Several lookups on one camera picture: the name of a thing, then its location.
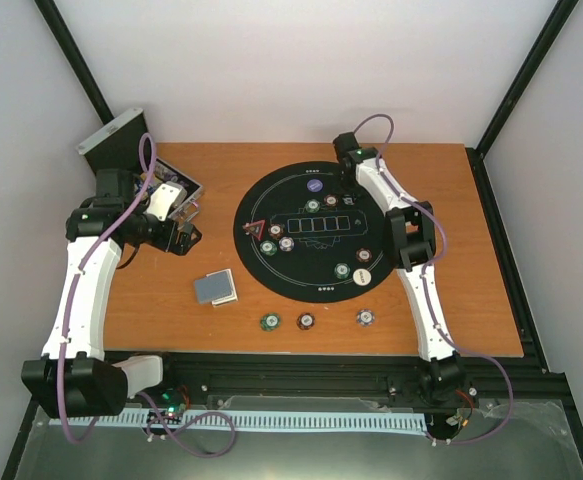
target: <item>stack of cards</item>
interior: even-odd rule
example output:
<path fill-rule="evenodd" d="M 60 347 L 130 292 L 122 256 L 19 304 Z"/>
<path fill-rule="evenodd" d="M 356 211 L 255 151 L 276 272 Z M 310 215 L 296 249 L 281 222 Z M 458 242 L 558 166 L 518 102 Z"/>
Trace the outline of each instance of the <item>stack of cards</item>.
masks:
<path fill-rule="evenodd" d="M 230 268 L 209 273 L 206 277 L 193 282 L 193 286 L 200 304 L 211 303 L 217 307 L 238 299 Z"/>

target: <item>cable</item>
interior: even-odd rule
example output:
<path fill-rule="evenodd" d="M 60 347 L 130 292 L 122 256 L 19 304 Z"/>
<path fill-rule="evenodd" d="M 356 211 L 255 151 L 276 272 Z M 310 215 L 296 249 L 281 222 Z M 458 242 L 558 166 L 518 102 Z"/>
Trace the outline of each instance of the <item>cable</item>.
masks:
<path fill-rule="evenodd" d="M 466 400 L 466 402 L 469 404 L 469 408 L 471 408 L 471 410 L 469 411 L 469 415 L 467 415 L 467 417 L 466 417 L 466 419 L 469 420 L 471 418 L 471 415 L 473 415 L 473 410 L 475 409 L 475 405 L 473 404 L 473 400 L 471 400 L 471 397 L 469 397 L 462 390 L 456 390 L 455 393 L 458 396 L 462 397 L 464 400 Z"/>
<path fill-rule="evenodd" d="M 360 122 L 360 124 L 355 128 L 353 133 L 355 134 L 365 123 L 367 123 L 369 120 L 372 120 L 374 118 L 385 118 L 389 121 L 389 124 L 390 124 L 389 134 L 387 135 L 387 138 L 384 141 L 384 143 L 382 144 L 382 146 L 378 149 L 378 154 L 375 157 L 375 165 L 376 165 L 376 168 L 378 169 L 378 171 L 380 172 L 382 179 L 385 181 L 385 183 L 388 185 L 388 187 L 393 191 L 393 193 L 395 193 L 398 196 L 399 199 L 401 199 L 402 201 L 407 203 L 409 206 L 415 208 L 422 215 L 426 216 L 429 220 L 431 220 L 433 222 L 433 224 L 435 225 L 435 227 L 440 232 L 440 236 L 442 237 L 442 251 L 438 255 L 431 258 L 429 261 L 427 261 L 424 264 L 424 266 L 422 267 L 422 286 L 424 288 L 424 297 L 426 299 L 427 307 L 429 308 L 429 313 L 431 314 L 431 318 L 433 319 L 433 325 L 436 327 L 436 330 L 438 331 L 438 334 L 440 334 L 442 339 L 445 342 L 447 342 L 447 344 L 449 344 L 452 348 L 457 350 L 458 352 L 464 353 L 466 355 L 473 356 L 473 357 L 479 357 L 479 358 L 482 358 L 484 360 L 487 360 L 487 361 L 493 363 L 497 367 L 497 369 L 500 371 L 500 373 L 502 374 L 502 377 L 504 378 L 504 381 L 507 385 L 507 393 L 509 396 L 509 406 L 508 406 L 507 414 L 502 419 L 502 421 L 493 430 L 491 430 L 483 435 L 472 438 L 470 440 L 462 440 L 462 441 L 458 441 L 458 442 L 453 442 L 453 445 L 470 445 L 470 444 L 479 442 L 481 440 L 485 440 L 489 437 L 492 437 L 493 435 L 498 433 L 500 430 L 502 430 L 505 427 L 505 425 L 507 423 L 509 423 L 509 420 L 511 420 L 511 416 L 513 415 L 513 386 L 511 385 L 511 379 L 509 378 L 509 375 L 507 375 L 507 372 L 504 369 L 504 367 L 502 366 L 502 364 L 496 358 L 491 357 L 489 355 L 485 355 L 483 353 L 474 352 L 472 350 L 468 350 L 466 348 L 462 348 L 462 347 L 456 345 L 453 342 L 453 340 L 451 340 L 449 338 L 449 336 L 446 333 L 444 333 L 442 328 L 439 328 L 440 322 L 438 322 L 438 319 L 435 316 L 435 310 L 433 308 L 433 303 L 431 302 L 431 295 L 429 293 L 429 285 L 428 285 L 428 282 L 426 280 L 426 270 L 430 266 L 434 265 L 436 262 L 442 260 L 445 257 L 445 255 L 447 254 L 447 236 L 446 236 L 446 233 L 444 231 L 444 228 L 442 227 L 442 224 L 438 221 L 438 219 L 431 212 L 429 212 L 426 208 L 420 206 L 417 202 L 413 202 L 413 201 L 409 200 L 406 197 L 406 195 L 403 195 L 402 192 L 400 192 L 393 185 L 393 183 L 389 180 L 387 175 L 384 173 L 384 168 L 381 168 L 380 159 L 382 158 L 382 153 L 388 147 L 389 142 L 391 140 L 391 137 L 393 136 L 393 130 L 394 130 L 393 119 L 385 113 L 376 113 L 375 115 L 371 115 L 371 116 L 365 118 L 364 120 L 362 120 L 362 122 Z M 427 437 L 429 439 L 433 440 L 434 442 L 436 441 L 436 439 L 433 438 L 428 433 L 427 433 Z"/>
<path fill-rule="evenodd" d="M 189 408 L 191 408 L 191 400 L 189 399 L 189 389 L 187 388 L 186 385 L 182 385 L 181 387 L 178 387 L 177 390 L 182 395 L 182 398 L 184 398 L 184 405 L 188 410 Z"/>
<path fill-rule="evenodd" d="M 153 399 L 144 392 L 139 392 L 138 395 L 140 397 L 144 398 L 147 401 L 147 403 L 151 406 L 151 408 L 155 412 L 155 415 L 156 415 L 158 421 L 160 422 L 160 424 L 164 428 L 164 431 L 167 433 L 167 435 L 169 435 L 169 437 L 171 437 L 171 440 L 173 440 L 175 443 L 178 444 L 178 446 L 180 446 L 180 448 L 182 448 L 184 451 L 190 453 L 194 457 L 217 458 L 217 457 L 220 457 L 220 456 L 224 455 L 225 453 L 227 453 L 235 445 L 235 439 L 236 439 L 237 432 L 235 430 L 235 424 L 233 423 L 233 420 L 231 420 L 231 417 L 229 417 L 228 415 L 221 413 L 221 412 L 205 412 L 205 413 L 202 413 L 200 415 L 193 417 L 191 420 L 186 422 L 184 425 L 179 427 L 177 430 L 171 430 L 169 425 L 166 423 L 165 418 L 162 416 L 162 413 L 160 413 L 160 409 L 155 404 Z M 212 453 L 199 452 L 197 450 L 194 450 L 193 448 L 191 448 L 187 444 L 182 443 L 180 441 L 180 439 L 177 437 L 178 434 L 184 432 L 191 425 L 194 425 L 194 424 L 198 423 L 200 420 L 207 418 L 207 417 L 219 417 L 219 418 L 223 419 L 227 423 L 227 425 L 229 426 L 229 430 L 231 431 L 231 438 L 229 439 L 229 442 L 226 444 L 226 446 L 224 448 L 222 448 L 221 450 L 219 450 L 217 452 L 212 452 Z M 147 429 L 146 429 L 147 435 L 151 435 L 151 424 L 149 424 L 149 426 L 147 426 Z"/>
<path fill-rule="evenodd" d="M 149 162 L 149 167 L 146 166 L 146 161 L 144 158 L 144 145 L 149 140 L 151 144 L 151 161 Z M 133 202 L 129 205 L 129 207 L 120 215 L 120 217 L 111 224 L 109 228 L 107 228 L 94 242 L 94 244 L 89 248 L 87 253 L 82 257 L 80 264 L 78 265 L 78 273 L 73 276 L 73 280 L 69 286 L 69 292 L 67 293 L 67 300 L 66 305 L 64 308 L 64 315 L 62 318 L 62 337 L 63 341 L 60 344 L 60 354 L 58 356 L 58 365 L 57 365 L 57 378 L 56 378 L 56 393 L 58 399 L 58 413 L 60 416 L 60 423 L 62 424 L 62 430 L 64 431 L 64 436 L 66 439 L 74 444 L 78 445 L 82 443 L 93 431 L 93 427 L 95 426 L 96 422 L 98 421 L 99 417 L 94 417 L 89 423 L 86 432 L 80 437 L 75 438 L 71 433 L 71 429 L 69 427 L 69 420 L 67 418 L 67 405 L 65 399 L 65 391 L 64 391 L 64 371 L 65 371 L 65 361 L 67 355 L 67 342 L 69 336 L 69 320 L 71 317 L 71 309 L 73 306 L 73 301 L 75 299 L 75 292 L 78 289 L 78 282 L 80 281 L 80 277 L 84 272 L 84 267 L 86 266 L 87 262 L 91 258 L 91 255 L 96 251 L 96 249 L 105 242 L 111 234 L 118 228 L 122 222 L 124 222 L 129 215 L 135 210 L 138 206 L 140 201 L 142 200 L 142 196 L 146 193 L 147 189 L 149 188 L 149 184 L 151 183 L 151 179 L 153 178 L 153 171 L 155 170 L 156 158 L 157 158 L 157 150 L 155 147 L 155 142 L 151 135 L 145 133 L 140 138 L 140 144 L 138 146 L 138 156 L 140 158 L 140 163 L 142 165 L 142 169 L 146 172 L 146 179 L 140 188 L 140 191 L 133 199 Z"/>
<path fill-rule="evenodd" d="M 135 256 L 138 254 L 139 251 L 140 251 L 140 245 L 136 245 L 134 250 L 133 250 L 133 253 L 127 259 L 127 261 L 124 262 L 122 265 L 120 265 L 118 268 L 116 268 L 116 270 L 122 270 L 123 268 L 127 268 L 129 265 L 131 265 L 131 262 L 133 261 L 133 259 L 135 258 Z"/>

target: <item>black metal frame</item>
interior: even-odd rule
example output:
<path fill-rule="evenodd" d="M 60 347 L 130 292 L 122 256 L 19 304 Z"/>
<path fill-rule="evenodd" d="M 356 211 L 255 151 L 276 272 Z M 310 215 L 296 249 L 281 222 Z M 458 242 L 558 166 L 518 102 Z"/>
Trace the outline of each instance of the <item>black metal frame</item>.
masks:
<path fill-rule="evenodd" d="M 84 58 L 60 16 L 53 0 L 35 0 L 53 31 L 67 60 L 102 119 L 113 118 Z M 491 189 L 484 158 L 513 108 L 522 96 L 577 0 L 558 0 L 538 35 L 507 94 L 476 148 L 467 148 L 476 189 L 484 211 L 504 285 L 522 342 L 522 358 L 499 359 L 506 368 L 520 399 L 556 399 L 564 406 L 571 431 L 583 462 L 583 427 L 564 374 L 548 372 L 547 362 L 529 310 L 511 247 Z M 111 361 L 133 352 L 109 352 Z M 233 395 L 351 396 L 380 404 L 410 407 L 424 413 L 444 408 L 426 405 L 408 388 L 408 379 L 418 367 L 416 357 L 250 355 L 250 354 L 168 354 L 167 378 L 189 387 L 191 400 L 210 408 L 218 400 Z M 499 371 L 481 359 L 466 358 L 467 376 L 483 398 L 505 398 L 506 385 Z M 15 478 L 18 463 L 31 429 L 35 405 L 31 404 L 16 439 L 3 479 Z"/>

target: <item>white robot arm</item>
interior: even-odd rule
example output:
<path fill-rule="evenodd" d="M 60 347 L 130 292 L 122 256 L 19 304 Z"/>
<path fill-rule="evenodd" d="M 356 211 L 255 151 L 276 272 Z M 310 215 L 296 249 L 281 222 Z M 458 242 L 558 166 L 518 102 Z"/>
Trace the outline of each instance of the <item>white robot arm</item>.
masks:
<path fill-rule="evenodd" d="M 387 185 L 387 181 L 391 182 L 395 189 L 411 202 L 416 202 L 417 200 L 391 175 L 383 159 L 379 159 L 379 165 L 382 172 L 378 169 L 375 158 L 363 160 L 357 164 L 355 167 L 357 183 L 369 192 L 385 214 L 394 208 L 400 210 L 411 209 L 411 205 L 402 198 L 399 198 Z M 423 360 L 430 362 L 434 358 L 442 360 L 452 356 L 455 349 L 443 341 L 442 337 L 436 331 L 436 322 L 431 317 L 431 312 L 422 287 L 423 268 L 424 263 L 399 265 L 397 271 L 398 277 L 400 277 L 402 285 L 407 292 L 409 305 L 411 306 L 411 312 L 418 331 L 418 353 Z M 426 269 L 426 279 L 429 283 L 429 297 L 433 305 L 435 318 L 440 325 L 439 328 L 443 330 L 448 338 L 451 338 L 444 320 L 442 306 L 440 305 L 440 299 L 435 285 L 435 267 L 433 265 L 430 265 Z"/>
<path fill-rule="evenodd" d="M 46 413 L 58 416 L 55 375 L 60 345 L 67 344 L 65 390 L 68 416 L 118 414 L 127 398 L 162 381 L 162 358 L 138 355 L 110 365 L 104 362 L 104 319 L 109 289 L 125 243 L 148 243 L 165 252 L 185 255 L 201 238 L 191 224 L 178 224 L 169 212 L 186 197 L 184 188 L 165 183 L 139 207 L 114 234 L 100 243 L 83 270 L 79 265 L 99 235 L 126 209 L 133 198 L 130 172 L 98 172 L 98 196 L 74 210 L 67 221 L 69 244 L 67 274 L 55 324 L 42 349 L 40 360 L 23 365 L 22 380 Z M 80 280 L 70 305 L 69 333 L 62 335 L 69 290 L 76 274 Z"/>
<path fill-rule="evenodd" d="M 343 187 L 353 192 L 364 188 L 384 212 L 383 251 L 397 269 L 418 331 L 420 392 L 425 401 L 436 401 L 438 394 L 462 385 L 465 373 L 458 352 L 440 335 L 452 342 L 436 289 L 435 270 L 429 264 L 435 254 L 435 226 L 420 210 L 432 214 L 433 209 L 398 183 L 375 148 L 360 147 L 354 133 L 338 135 L 333 146 L 342 167 Z M 425 280 L 431 308 L 425 296 Z"/>

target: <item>wooden board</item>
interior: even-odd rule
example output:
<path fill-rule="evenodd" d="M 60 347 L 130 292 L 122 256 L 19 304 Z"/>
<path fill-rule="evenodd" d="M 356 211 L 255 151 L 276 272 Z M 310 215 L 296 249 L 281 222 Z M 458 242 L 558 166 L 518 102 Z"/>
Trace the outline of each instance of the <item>wooden board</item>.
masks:
<path fill-rule="evenodd" d="M 204 184 L 202 212 L 194 222 L 203 239 L 185 257 L 144 246 L 116 273 L 105 324 L 107 349 L 417 355 L 416 330 L 397 275 L 358 298 L 307 304 L 269 291 L 238 258 L 232 227 L 244 193 L 281 166 L 334 160 L 330 144 L 163 144 L 159 153 Z M 436 277 L 454 340 L 492 355 L 521 356 L 464 147 L 399 144 L 390 146 L 385 158 L 411 194 L 432 203 L 446 229 L 449 253 Z M 218 308 L 199 305 L 193 281 L 225 268 L 233 270 L 239 301 Z M 373 326 L 356 323 L 362 308 L 375 313 Z M 282 326 L 263 332 L 259 319 L 270 311 L 282 316 Z M 295 320 L 305 311 L 316 316 L 316 325 L 301 331 Z"/>

